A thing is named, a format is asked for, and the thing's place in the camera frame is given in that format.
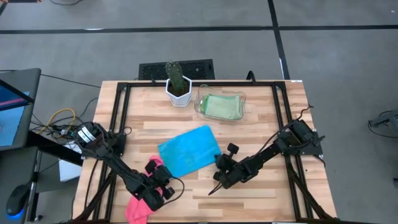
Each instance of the pink cloth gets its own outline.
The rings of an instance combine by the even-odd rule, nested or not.
[[[151,156],[150,161],[153,160],[156,162],[156,167],[159,165],[163,165],[163,160],[159,156]],[[138,201],[135,197],[131,197],[129,203],[127,204],[126,211],[124,214],[126,219],[130,224],[146,224],[148,220],[148,216],[152,214],[153,211],[148,207],[143,199]]]

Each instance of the computer mouse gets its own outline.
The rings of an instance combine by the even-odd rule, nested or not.
[[[6,212],[9,218],[18,218],[23,212],[24,205],[29,196],[29,187],[27,184],[22,184],[12,191],[6,205]]]

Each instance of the white pot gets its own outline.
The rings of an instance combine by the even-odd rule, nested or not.
[[[166,81],[166,93],[168,94],[168,96],[170,98],[170,101],[172,102],[173,106],[176,106],[176,107],[186,107],[189,104],[189,102],[191,101],[191,98],[192,98],[192,81],[191,81],[191,79],[189,79],[189,78],[187,78],[185,76],[183,76],[183,78],[189,84],[189,92],[184,94],[184,95],[182,95],[182,96],[179,96],[179,97],[174,96],[173,94],[171,94],[167,90],[169,84],[171,83],[171,81],[170,81],[170,79],[168,79]]]

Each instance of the gray floor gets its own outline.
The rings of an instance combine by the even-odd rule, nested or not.
[[[275,8],[281,26],[398,24],[397,1],[277,0]],[[269,25],[267,1],[260,0],[84,0],[70,7],[44,1],[9,4],[0,17],[0,30]],[[398,30],[281,35],[291,79],[304,81],[315,126],[326,135],[326,171],[338,216],[397,223],[392,178],[398,177],[398,140],[371,134],[366,124],[397,109]],[[0,49],[0,69],[39,67],[47,75],[94,85],[132,80],[140,63],[170,59],[212,58],[219,79],[244,78],[248,70],[258,79],[282,78],[272,31],[0,35]],[[96,96],[96,88],[42,77],[34,113],[42,122],[60,108],[80,114]],[[91,119],[94,110],[95,102],[83,119]],[[52,158],[43,161],[45,166]],[[58,168],[44,174],[56,180]],[[63,190],[40,198],[41,223],[70,215],[76,181],[51,186]],[[50,200],[59,206],[50,206]]]

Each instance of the wooden table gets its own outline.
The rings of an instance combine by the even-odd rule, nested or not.
[[[109,127],[116,92],[116,81],[103,82],[99,93],[94,122],[105,128]],[[289,103],[293,119],[307,107],[302,82],[286,81]],[[170,104],[162,87],[134,87],[129,98],[126,126],[132,128],[127,136],[123,161],[133,169],[144,170],[150,156],[158,155],[157,145],[186,131],[202,125],[209,125],[223,152],[233,142],[239,146],[234,158],[238,161],[253,155],[265,141],[278,131],[272,90],[267,86],[223,87],[224,90],[239,90],[247,95],[245,115],[238,124],[233,126],[199,119],[193,109],[193,100],[186,108],[175,108]],[[193,87],[196,98],[197,88]],[[287,124],[282,94],[279,93],[284,123]],[[313,128],[309,111],[303,119]],[[331,216],[335,216],[328,180],[323,164],[313,156],[302,156],[303,168],[309,191],[318,203]],[[85,195],[94,159],[87,159],[76,192],[73,214],[77,217],[84,207]],[[101,162],[95,169],[93,183],[89,191],[89,201],[98,188]],[[264,164],[259,175],[249,182],[238,183],[228,190],[221,189],[211,196],[208,192],[214,188],[216,181],[212,179],[216,167],[214,164],[182,177],[185,192],[177,201],[162,207],[149,217],[148,222],[271,222],[294,221],[294,212],[290,196],[284,158],[276,156]],[[182,189],[180,182],[173,180],[171,186],[178,195]],[[297,189],[300,199],[301,214],[305,217],[302,194]],[[105,193],[99,217],[104,217]],[[126,222],[124,211],[131,198],[123,181],[118,177],[111,222]]]

